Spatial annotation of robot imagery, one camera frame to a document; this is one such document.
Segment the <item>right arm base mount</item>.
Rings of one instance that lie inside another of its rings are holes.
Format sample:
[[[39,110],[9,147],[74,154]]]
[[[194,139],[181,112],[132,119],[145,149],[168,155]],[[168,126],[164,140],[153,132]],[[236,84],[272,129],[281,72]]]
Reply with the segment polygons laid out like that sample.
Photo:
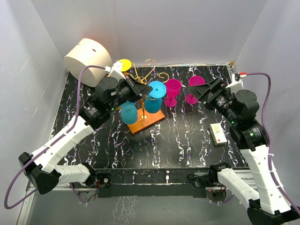
[[[220,191],[226,190],[227,187],[219,183],[218,181],[214,180],[209,174],[205,175],[196,175],[189,174],[187,176],[187,180],[189,183],[191,183],[196,188],[213,188],[217,187]]]

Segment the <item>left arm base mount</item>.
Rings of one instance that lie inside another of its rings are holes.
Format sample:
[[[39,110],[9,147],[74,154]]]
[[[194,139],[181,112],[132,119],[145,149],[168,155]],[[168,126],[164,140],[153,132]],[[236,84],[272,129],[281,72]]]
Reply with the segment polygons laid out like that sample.
[[[84,183],[72,182],[74,188],[98,190],[112,186],[112,175],[109,172],[96,171],[92,173]]]

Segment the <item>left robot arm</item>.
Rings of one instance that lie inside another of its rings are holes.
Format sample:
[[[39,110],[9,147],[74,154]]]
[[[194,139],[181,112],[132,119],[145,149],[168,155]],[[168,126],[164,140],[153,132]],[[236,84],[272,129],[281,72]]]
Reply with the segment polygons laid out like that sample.
[[[41,195],[60,184],[78,182],[94,186],[97,172],[88,163],[67,166],[58,163],[81,140],[108,121],[114,109],[126,102],[135,103],[152,89],[129,76],[119,80],[110,76],[103,78],[94,94],[53,139],[31,154],[24,152],[19,156],[20,164],[26,166],[25,176]]]

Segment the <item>blue wine glass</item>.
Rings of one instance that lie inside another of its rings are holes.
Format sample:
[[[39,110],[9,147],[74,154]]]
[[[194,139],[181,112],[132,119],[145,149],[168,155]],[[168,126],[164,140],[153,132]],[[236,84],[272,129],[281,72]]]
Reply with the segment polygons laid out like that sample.
[[[134,103],[127,101],[123,103],[120,107],[120,115],[125,124],[131,125],[137,122],[137,108],[135,107]]]
[[[149,84],[152,91],[147,95],[145,99],[145,110],[149,113],[157,113],[162,105],[162,97],[166,94],[166,87],[160,81],[153,81]]]

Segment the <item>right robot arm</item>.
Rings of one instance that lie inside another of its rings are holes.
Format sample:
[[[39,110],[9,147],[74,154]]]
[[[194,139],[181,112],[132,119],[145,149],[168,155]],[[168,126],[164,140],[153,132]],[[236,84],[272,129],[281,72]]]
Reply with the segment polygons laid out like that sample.
[[[214,186],[227,187],[246,208],[254,225],[282,225],[300,218],[300,209],[284,193],[271,161],[271,143],[266,129],[256,120],[256,94],[239,90],[232,94],[222,79],[188,91],[205,107],[217,110],[230,122],[230,135],[246,159],[256,189],[241,179],[228,163],[211,165],[207,178]]]

